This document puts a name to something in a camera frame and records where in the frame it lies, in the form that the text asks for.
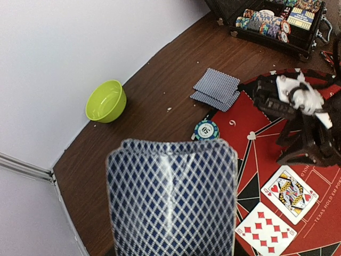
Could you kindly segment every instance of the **red poker mat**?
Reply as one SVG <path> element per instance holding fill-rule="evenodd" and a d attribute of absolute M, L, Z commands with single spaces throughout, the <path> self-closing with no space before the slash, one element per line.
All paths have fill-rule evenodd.
<path fill-rule="evenodd" d="M 264 203 L 283 221 L 297 231 L 295 240 L 284 251 L 290 256 L 332 256 L 341 255 L 341 171 L 338 166 L 321 168 L 315 166 L 291 166 L 296 173 L 318 194 L 319 200 L 307 215 L 293 225 L 261 192 L 260 189 L 280 167 L 276 163 L 281 148 L 275 144 L 282 131 L 285 120 L 264 115 L 253 106 L 251 99 L 253 86 L 261 79 L 275 80 L 278 74 L 297 78 L 299 69 L 272 71 L 240 84 L 243 90 L 227 111 L 212 111 L 207 115 L 220 130 L 225 139 L 238 153 L 238 196 L 237 225 L 257 205 Z M 332 75 L 314 70 L 301 70 L 312 85 L 326 83 Z M 320 91 L 329 98 L 340 87 Z M 242 246 L 249 255 L 258 255 L 248 243 L 236 234 L 238 246 Z"/>

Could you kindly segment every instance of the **poker chip case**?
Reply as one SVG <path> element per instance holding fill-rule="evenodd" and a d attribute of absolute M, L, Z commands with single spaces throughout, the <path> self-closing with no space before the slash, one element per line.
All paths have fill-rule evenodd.
<path fill-rule="evenodd" d="M 314 20 L 311 24 L 310 30 L 304 30 L 302 28 L 291 25 L 291 34 L 288 35 L 289 42 L 281 42 L 275 38 L 264 36 L 260 33 L 244 30 L 236 27 L 237 17 L 243 17 L 245 9 L 251 9 L 255 11 L 270 10 L 274 12 L 275 16 L 280 16 L 281 12 L 285 9 L 285 5 L 260 0 L 205 0 L 208 7 L 217 17 L 217 22 L 221 26 L 229 27 L 230 33 L 233 37 L 242 38 L 254 43 L 258 43 L 272 49 L 282 51 L 286 54 L 293 55 L 299 58 L 301 61 L 307 62 L 312 50 L 316 48 L 316 38 L 321 39 L 321 43 L 328 44 L 330 33 L 332 31 L 332 25 L 327 20 L 325 14 L 327 12 L 326 3 L 322 1 L 320 9 L 315 13 Z M 320 28 L 322 24 L 326 24 L 328 27 L 327 36 L 325 39 Z"/>

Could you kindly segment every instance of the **blue diamond pattern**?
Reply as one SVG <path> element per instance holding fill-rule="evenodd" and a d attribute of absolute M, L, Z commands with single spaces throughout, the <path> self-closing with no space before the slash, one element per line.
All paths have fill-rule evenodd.
<path fill-rule="evenodd" d="M 107 159 L 118 256 L 232 256 L 237 155 L 224 140 L 125 140 Z"/>

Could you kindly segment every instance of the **plastic bowl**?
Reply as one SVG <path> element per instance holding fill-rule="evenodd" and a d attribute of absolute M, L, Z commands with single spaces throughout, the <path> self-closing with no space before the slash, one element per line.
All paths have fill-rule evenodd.
<path fill-rule="evenodd" d="M 91 94 L 85 113 L 92 121 L 110 123 L 122 114 L 126 103 L 127 96 L 121 83 L 117 80 L 109 80 Z"/>

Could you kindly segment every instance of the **white robot part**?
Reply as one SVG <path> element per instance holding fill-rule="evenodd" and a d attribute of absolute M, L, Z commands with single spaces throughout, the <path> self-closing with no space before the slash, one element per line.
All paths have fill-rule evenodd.
<path fill-rule="evenodd" d="M 316 113 L 316 110 L 321 110 L 324 104 L 322 95 L 314 90 L 313 87 L 305 81 L 302 72 L 298 75 L 297 79 L 288 78 L 286 76 L 278 76 L 276 79 L 278 96 L 282 102 L 289 102 L 289 93 L 292 89 L 299 87 L 303 83 L 308 90 L 297 90 L 293 95 L 293 102 L 291 106 L 295 109 L 300 109 L 305 115 L 315 115 L 327 129 L 332 127 L 332 122 L 328 113 Z"/>

